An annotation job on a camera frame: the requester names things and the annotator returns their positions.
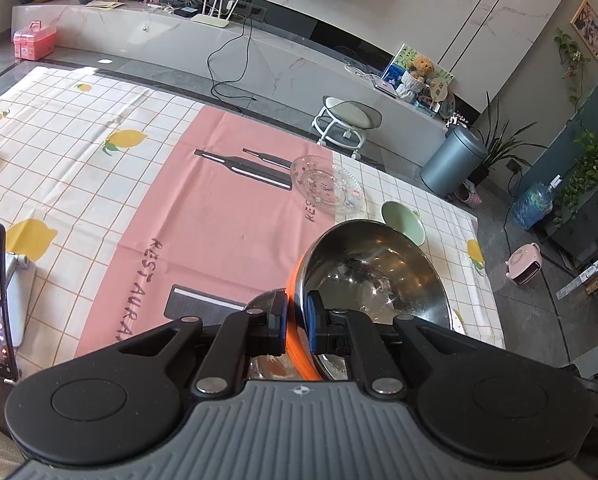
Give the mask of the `orange steel bowl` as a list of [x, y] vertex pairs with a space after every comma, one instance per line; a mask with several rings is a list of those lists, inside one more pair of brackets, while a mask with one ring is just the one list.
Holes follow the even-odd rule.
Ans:
[[[261, 380], [354, 380], [347, 360], [313, 354], [305, 327], [305, 300], [317, 290], [327, 310], [365, 313], [397, 364], [399, 323], [420, 318], [446, 330], [452, 326], [447, 294], [424, 252], [402, 233], [371, 220], [337, 224], [299, 259], [284, 288], [288, 299], [285, 351], [257, 356], [248, 376]], [[404, 380], [405, 374], [399, 368]]]

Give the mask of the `green ceramic bowl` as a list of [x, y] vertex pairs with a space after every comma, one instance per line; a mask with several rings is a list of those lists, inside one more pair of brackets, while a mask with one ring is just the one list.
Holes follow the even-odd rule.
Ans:
[[387, 226], [402, 233], [416, 246], [424, 244], [426, 240], [424, 226], [409, 207], [397, 202], [386, 202], [381, 205], [381, 218]]

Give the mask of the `clear glass plate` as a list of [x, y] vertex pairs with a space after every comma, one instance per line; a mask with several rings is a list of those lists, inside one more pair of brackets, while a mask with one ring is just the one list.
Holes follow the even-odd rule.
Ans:
[[365, 211], [362, 185], [348, 170], [319, 155], [303, 155], [290, 166], [293, 188], [310, 205], [328, 214]]

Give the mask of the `pink small heater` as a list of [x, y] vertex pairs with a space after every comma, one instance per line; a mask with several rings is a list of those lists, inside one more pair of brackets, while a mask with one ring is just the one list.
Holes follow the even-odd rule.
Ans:
[[525, 285], [540, 273], [542, 255], [538, 244], [520, 246], [505, 261], [506, 277], [518, 286]]

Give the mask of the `grey metal trash can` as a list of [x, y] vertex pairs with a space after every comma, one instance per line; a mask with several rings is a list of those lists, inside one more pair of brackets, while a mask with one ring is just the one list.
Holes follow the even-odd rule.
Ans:
[[464, 126], [455, 126], [421, 168], [421, 182], [433, 194], [445, 197], [456, 192], [487, 154], [485, 144], [477, 134]]

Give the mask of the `white rolling stool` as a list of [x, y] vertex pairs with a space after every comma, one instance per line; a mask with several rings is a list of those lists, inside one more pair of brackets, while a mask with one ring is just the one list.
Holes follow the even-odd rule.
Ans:
[[348, 151], [352, 159], [360, 160], [367, 133], [382, 122], [383, 115], [372, 106], [324, 96], [323, 106], [312, 119], [311, 127], [319, 135], [317, 145], [333, 144]]

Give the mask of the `blue water jug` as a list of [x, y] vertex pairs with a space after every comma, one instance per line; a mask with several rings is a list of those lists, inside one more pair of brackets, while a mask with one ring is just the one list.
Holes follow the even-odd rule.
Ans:
[[531, 184], [512, 207], [513, 219], [525, 231], [529, 231], [538, 221], [549, 214], [553, 208], [555, 190], [563, 179], [557, 174], [548, 184]]

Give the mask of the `tall green floor plant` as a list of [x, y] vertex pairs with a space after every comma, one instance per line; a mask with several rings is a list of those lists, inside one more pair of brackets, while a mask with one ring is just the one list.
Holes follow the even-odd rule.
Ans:
[[469, 126], [468, 130], [475, 133], [477, 139], [484, 144], [486, 149], [486, 157], [477, 166], [477, 168], [470, 174], [468, 181], [478, 186], [490, 174], [490, 168], [497, 162], [502, 160], [512, 160], [520, 167], [529, 167], [530, 162], [517, 154], [519, 148], [540, 148], [546, 150], [548, 147], [536, 142], [528, 142], [522, 139], [522, 134], [531, 129], [536, 122], [523, 126], [514, 132], [508, 131], [510, 122], [505, 120], [503, 124], [500, 123], [501, 112], [499, 99], [490, 99], [489, 93], [486, 93], [487, 107], [485, 110], [487, 119], [487, 128], [485, 131], [480, 130], [476, 126]]

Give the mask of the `dark drawer cabinet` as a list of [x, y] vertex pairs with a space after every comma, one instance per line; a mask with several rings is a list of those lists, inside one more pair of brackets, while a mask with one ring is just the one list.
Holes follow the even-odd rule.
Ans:
[[577, 270], [598, 260], [598, 187], [580, 200], [580, 208], [573, 216], [566, 212], [560, 226], [556, 226], [551, 212], [540, 222], [539, 233], [558, 249]]

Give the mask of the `colourful picture board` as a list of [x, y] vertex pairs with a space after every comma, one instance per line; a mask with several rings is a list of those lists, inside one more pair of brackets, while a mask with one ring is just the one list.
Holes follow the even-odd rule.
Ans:
[[403, 44], [384, 70], [383, 79], [402, 101], [440, 103], [448, 98], [454, 77], [428, 56]]

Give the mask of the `teddy bear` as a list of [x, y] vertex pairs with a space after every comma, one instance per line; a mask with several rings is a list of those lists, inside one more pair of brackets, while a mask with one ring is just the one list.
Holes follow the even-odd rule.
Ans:
[[435, 64], [425, 55], [418, 54], [401, 76], [395, 90], [402, 101], [412, 103], [425, 88], [426, 79], [435, 71]]

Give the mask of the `trailing ivy plant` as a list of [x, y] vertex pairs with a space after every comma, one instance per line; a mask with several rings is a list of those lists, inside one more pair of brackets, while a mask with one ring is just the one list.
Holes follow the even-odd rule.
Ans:
[[598, 185], [598, 136], [592, 130], [584, 129], [576, 142], [582, 153], [572, 167], [564, 188], [557, 194], [554, 222], [558, 228], [576, 216], [580, 197]]

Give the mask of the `white wifi router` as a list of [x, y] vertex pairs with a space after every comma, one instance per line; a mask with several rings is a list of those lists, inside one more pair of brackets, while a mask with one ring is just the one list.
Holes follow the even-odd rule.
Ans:
[[201, 10], [192, 21], [218, 28], [225, 28], [241, 0], [203, 0]]

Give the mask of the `pink storage box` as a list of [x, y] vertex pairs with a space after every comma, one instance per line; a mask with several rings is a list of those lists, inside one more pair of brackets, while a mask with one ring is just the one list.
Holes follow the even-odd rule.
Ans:
[[33, 21], [14, 33], [14, 57], [23, 61], [40, 61], [55, 51], [56, 37], [54, 25], [44, 26], [41, 21]]

